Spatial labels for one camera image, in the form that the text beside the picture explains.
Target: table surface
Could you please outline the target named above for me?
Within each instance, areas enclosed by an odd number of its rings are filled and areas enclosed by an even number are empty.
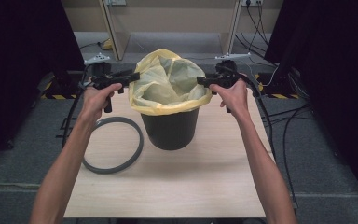
[[[260,139],[269,140],[255,98],[249,110]],[[97,175],[80,168],[65,217],[264,217],[236,120],[216,95],[200,108],[193,140],[168,151],[148,139],[141,115],[132,110],[127,90],[113,97],[113,113],[103,118],[134,120],[144,149],[129,168]],[[128,124],[109,123],[91,136],[86,158],[100,168],[115,167],[136,150],[138,133]]]

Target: person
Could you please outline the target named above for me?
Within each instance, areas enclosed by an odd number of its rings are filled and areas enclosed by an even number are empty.
[[[87,88],[83,108],[61,154],[49,169],[34,201],[30,223],[61,223],[93,126],[102,115],[106,97],[113,96],[121,84],[97,91]],[[256,191],[268,223],[297,223],[288,189],[275,162],[263,146],[251,120],[246,83],[239,79],[230,89],[211,85],[239,124]]]

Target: yellow plastic bag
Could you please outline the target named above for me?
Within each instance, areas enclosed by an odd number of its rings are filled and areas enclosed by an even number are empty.
[[[137,63],[140,79],[130,83],[131,108],[146,115],[188,112],[211,101],[212,92],[197,84],[205,73],[190,60],[159,49]]]

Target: hand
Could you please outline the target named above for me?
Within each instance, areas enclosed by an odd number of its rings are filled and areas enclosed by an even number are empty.
[[[102,90],[96,90],[93,87],[87,87],[84,92],[84,104],[81,111],[82,118],[97,121],[102,115],[102,110],[107,106],[106,98],[112,97],[115,91],[121,89],[120,83],[115,83]]]
[[[220,107],[227,106],[235,118],[248,112],[248,89],[241,78],[229,89],[216,84],[210,85],[209,88],[222,97]]]

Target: gray rubber ring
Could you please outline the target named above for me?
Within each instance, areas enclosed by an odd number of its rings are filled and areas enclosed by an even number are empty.
[[[132,157],[130,157],[129,160],[127,160],[123,164],[121,164],[117,167],[113,167],[113,168],[105,168],[105,169],[97,168],[97,167],[90,165],[86,161],[86,158],[83,158],[84,166],[86,166],[87,169],[91,170],[95,174],[109,175],[109,174],[113,174],[113,173],[116,173],[116,172],[119,172],[119,171],[122,171],[122,170],[128,168],[138,159],[138,157],[139,157],[139,155],[141,155],[142,149],[144,147],[144,136],[142,135],[141,128],[139,128],[139,126],[131,119],[127,119],[127,118],[123,118],[123,117],[112,117],[112,118],[107,118],[107,119],[101,119],[101,120],[97,121],[94,131],[101,126],[103,126],[107,123],[112,123],[112,122],[121,122],[121,123],[130,124],[130,126],[132,126],[139,134],[139,145],[138,145],[138,148],[136,149],[135,153],[132,155]]]

